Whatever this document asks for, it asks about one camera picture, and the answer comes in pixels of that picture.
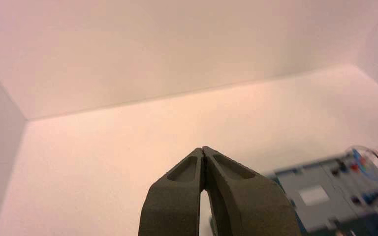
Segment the blue wire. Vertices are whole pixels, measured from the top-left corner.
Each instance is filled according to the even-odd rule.
[[[371,180],[374,180],[374,181],[378,181],[378,177],[375,177],[369,173],[366,172],[366,170],[364,169],[363,165],[361,164],[361,155],[360,153],[356,150],[356,149],[353,149],[353,156],[354,156],[354,159],[356,159],[356,162],[357,162],[357,165],[360,169],[360,171],[369,179]]]

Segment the electronic component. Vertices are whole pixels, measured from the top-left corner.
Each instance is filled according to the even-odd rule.
[[[362,149],[275,172],[304,235],[378,236],[378,168],[366,156],[378,152]]]

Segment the circuit board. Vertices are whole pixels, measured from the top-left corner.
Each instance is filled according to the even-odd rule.
[[[348,153],[275,171],[303,235],[378,236],[378,168],[356,160]]]

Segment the white floor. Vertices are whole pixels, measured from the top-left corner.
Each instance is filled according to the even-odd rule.
[[[195,147],[268,173],[378,149],[378,84],[353,66],[30,122],[0,236],[134,236],[150,185]],[[200,235],[212,235],[203,193]]]

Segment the white label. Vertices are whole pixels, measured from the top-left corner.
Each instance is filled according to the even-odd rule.
[[[321,185],[316,185],[310,188],[305,188],[299,191],[299,194],[304,200],[305,205],[313,206],[317,204],[321,204],[330,200],[325,190],[322,188]]]

